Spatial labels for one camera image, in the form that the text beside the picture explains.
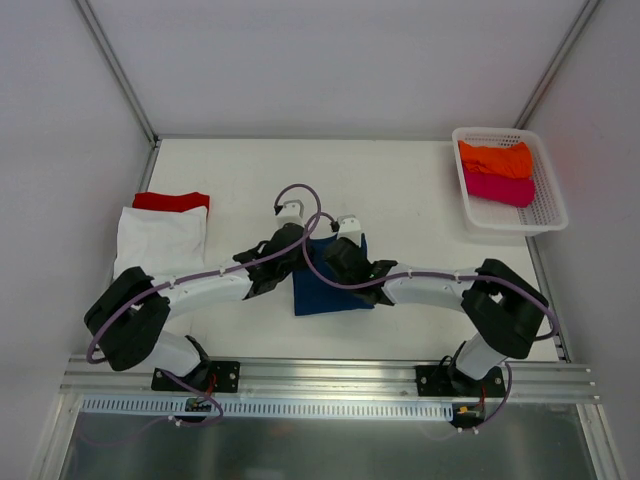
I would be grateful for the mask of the navy blue t shirt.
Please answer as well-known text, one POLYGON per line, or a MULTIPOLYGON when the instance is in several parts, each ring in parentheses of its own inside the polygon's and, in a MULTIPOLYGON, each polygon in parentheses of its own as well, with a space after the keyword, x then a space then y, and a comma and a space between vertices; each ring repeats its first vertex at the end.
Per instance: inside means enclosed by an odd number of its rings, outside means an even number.
MULTIPOLYGON (((326 262, 323 253, 326 248, 337 239, 337 236, 313 239, 310 247, 313 254, 310 256, 314 267, 325 278, 338 282, 326 262)), ((357 298, 350 291, 336 289, 321 281, 310 269, 294 271, 293 295, 294 315, 296 317, 346 312, 353 310, 372 310, 373 305, 357 298)))

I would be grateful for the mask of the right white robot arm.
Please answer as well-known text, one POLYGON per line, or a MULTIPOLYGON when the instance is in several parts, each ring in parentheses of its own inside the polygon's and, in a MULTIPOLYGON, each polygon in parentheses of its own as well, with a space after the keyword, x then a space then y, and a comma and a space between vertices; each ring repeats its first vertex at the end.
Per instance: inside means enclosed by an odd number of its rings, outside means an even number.
POLYGON ((394 260, 371 262, 353 241, 339 238, 323 253, 333 286, 370 305, 427 305, 463 313, 475 327, 446 370, 428 380, 459 396, 478 396, 490 371, 503 361, 525 359, 550 316, 549 303, 502 261, 486 259, 476 269, 430 271, 394 260))

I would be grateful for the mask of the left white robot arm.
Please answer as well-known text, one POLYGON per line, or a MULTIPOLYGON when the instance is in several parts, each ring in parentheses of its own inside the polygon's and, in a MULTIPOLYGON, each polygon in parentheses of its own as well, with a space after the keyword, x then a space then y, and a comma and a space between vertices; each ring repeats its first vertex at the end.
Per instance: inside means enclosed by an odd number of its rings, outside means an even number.
POLYGON ((149 365, 178 390, 203 391, 215 385, 217 368, 193 337, 177 336, 165 324, 216 304, 245 301, 274 290, 302 268, 304 227, 286 223, 271 239, 238 253, 216 271, 162 280, 130 267, 85 313, 92 335, 90 364, 106 363, 122 372, 149 365))

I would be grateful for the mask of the folded white t shirt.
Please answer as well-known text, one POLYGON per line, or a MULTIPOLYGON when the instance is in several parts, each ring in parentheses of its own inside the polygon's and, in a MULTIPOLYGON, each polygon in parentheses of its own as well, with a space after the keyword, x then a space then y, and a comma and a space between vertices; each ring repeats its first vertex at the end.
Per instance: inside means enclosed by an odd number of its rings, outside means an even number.
POLYGON ((172 274, 204 267, 207 209, 164 212, 124 207, 117 228, 113 279, 131 267, 172 274))

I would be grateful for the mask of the folded red t shirt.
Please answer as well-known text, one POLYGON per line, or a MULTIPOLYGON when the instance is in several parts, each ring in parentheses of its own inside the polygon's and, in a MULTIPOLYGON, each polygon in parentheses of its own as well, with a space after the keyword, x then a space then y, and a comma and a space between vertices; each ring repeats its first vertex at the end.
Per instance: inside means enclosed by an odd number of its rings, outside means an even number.
POLYGON ((210 197, 199 192, 182 195, 143 192, 137 193, 132 202, 132 207, 135 209, 174 213, 183 213, 199 207, 208 210, 209 205, 210 197))

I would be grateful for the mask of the pink t shirt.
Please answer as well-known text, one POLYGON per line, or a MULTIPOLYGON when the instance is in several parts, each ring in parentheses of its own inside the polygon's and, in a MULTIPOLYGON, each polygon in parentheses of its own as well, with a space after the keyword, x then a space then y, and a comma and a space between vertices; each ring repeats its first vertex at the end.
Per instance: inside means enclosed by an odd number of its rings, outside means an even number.
POLYGON ((525 208, 535 199, 535 184, 531 179, 512 179, 499 175, 476 173, 463 168, 469 195, 505 205, 525 208))

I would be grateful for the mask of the orange t shirt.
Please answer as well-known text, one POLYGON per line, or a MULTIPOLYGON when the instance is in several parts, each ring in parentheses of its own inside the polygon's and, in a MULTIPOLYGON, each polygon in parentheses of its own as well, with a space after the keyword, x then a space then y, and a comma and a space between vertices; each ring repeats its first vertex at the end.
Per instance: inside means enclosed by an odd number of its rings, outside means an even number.
POLYGON ((472 173, 527 179, 533 176, 534 161, 528 146, 517 143, 508 148, 472 146, 459 141, 462 165, 472 173))

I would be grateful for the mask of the white plastic basket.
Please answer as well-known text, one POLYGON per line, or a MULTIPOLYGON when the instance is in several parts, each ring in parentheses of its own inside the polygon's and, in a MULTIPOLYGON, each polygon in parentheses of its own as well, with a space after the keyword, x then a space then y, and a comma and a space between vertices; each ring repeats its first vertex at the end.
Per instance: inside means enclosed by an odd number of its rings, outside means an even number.
POLYGON ((484 236, 535 236, 568 225, 564 200, 546 148, 529 130, 461 127, 451 134, 467 230, 484 236), (526 207, 510 206, 472 196, 464 178, 459 143, 474 147, 507 148, 524 143, 533 159, 535 196, 526 207))

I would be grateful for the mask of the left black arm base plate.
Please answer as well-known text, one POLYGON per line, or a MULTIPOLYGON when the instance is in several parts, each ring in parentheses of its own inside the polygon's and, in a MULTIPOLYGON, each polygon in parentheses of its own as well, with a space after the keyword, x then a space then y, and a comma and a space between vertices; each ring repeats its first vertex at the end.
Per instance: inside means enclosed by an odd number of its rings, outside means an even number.
MULTIPOLYGON (((237 361, 204 360, 179 380, 186 385, 208 393, 236 393, 240 380, 241 364, 237 361)), ((159 392, 186 391, 160 369, 155 369, 151 390, 159 392)))

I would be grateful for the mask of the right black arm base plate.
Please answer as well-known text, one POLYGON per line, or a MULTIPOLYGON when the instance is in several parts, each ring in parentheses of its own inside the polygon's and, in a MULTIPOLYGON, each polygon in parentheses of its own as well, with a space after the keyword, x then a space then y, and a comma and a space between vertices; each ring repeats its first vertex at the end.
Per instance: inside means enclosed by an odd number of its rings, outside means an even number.
POLYGON ((472 379, 449 365, 418 365, 415 370, 417 394, 420 397, 502 398, 507 382, 500 367, 495 366, 480 380, 472 379))

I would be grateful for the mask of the aluminium mounting rail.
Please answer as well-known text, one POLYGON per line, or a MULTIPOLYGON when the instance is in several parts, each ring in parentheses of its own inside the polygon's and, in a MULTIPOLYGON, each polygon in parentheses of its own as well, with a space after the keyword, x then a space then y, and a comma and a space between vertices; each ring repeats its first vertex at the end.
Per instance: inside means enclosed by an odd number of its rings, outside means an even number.
MULTIPOLYGON (((410 400, 418 396, 418 361, 249 359, 240 360, 235 394, 241 398, 410 400)), ((591 369, 564 362, 511 364, 513 403, 599 404, 602 395, 591 369)), ((152 393, 153 370, 113 372, 80 356, 69 360, 63 393, 152 393)))

